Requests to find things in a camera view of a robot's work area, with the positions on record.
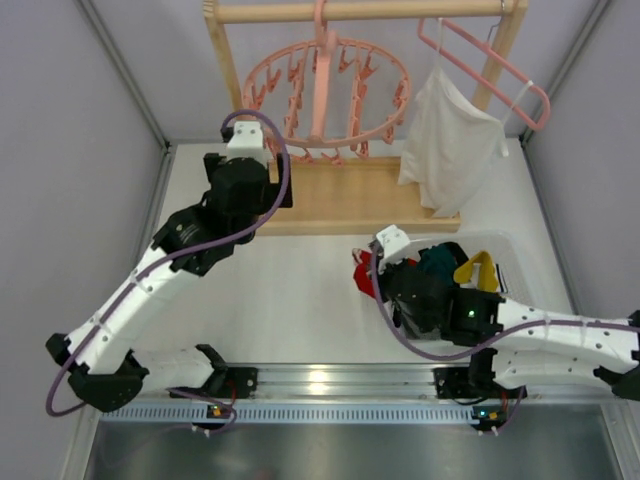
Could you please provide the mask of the red sock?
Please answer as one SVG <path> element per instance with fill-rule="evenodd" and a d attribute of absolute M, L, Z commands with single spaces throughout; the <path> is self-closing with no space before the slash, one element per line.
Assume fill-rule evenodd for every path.
<path fill-rule="evenodd" d="M 371 279 L 370 262 L 372 254 L 368 250 L 355 248 L 352 250 L 354 261 L 353 280 L 357 289 L 364 295 L 374 298 L 375 292 Z"/>

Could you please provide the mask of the yellow sock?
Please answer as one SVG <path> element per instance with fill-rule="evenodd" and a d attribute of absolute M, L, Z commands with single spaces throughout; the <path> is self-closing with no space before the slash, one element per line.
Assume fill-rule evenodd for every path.
<path fill-rule="evenodd" d="M 497 293 L 500 287 L 496 264 L 487 251 L 476 253 L 458 267 L 453 280 L 461 286 L 472 286 L 489 293 Z"/>

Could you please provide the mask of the white sock with black stripes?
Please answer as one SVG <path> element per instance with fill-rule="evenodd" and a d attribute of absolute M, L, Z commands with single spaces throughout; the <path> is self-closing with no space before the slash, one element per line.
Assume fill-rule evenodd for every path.
<path fill-rule="evenodd" d="M 500 265 L 499 264 L 495 264 L 494 267 L 495 267 L 495 276 L 496 276 L 496 279 L 498 281 L 498 287 L 497 287 L 496 291 L 499 292 L 499 293 L 505 294 L 505 293 L 508 292 L 508 286 L 507 286 L 506 280 L 504 278 L 504 275 L 501 272 Z"/>

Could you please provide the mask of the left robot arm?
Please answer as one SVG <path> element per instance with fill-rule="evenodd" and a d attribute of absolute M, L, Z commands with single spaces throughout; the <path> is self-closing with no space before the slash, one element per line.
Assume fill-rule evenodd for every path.
<path fill-rule="evenodd" d="M 88 321 L 46 342 L 58 376 L 83 405 L 108 413 L 147 392 L 213 396 L 226 380 L 228 366 L 208 344 L 175 354 L 134 348 L 182 289 L 252 241 L 277 209 L 293 205 L 288 154 L 276 157 L 276 182 L 253 157 L 209 153 L 203 161 L 210 188 L 201 200 L 169 216 L 130 276 Z"/>

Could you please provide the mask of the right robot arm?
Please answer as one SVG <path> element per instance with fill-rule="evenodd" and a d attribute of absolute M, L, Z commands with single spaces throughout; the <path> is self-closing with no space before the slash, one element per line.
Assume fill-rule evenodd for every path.
<path fill-rule="evenodd" d="M 374 297 L 392 305 L 396 330 L 432 334 L 459 348 L 436 360 L 469 362 L 475 388 L 529 385 L 608 388 L 639 398 L 639 314 L 598 319 L 550 312 L 503 294 L 447 284 L 408 261 L 379 267 Z"/>

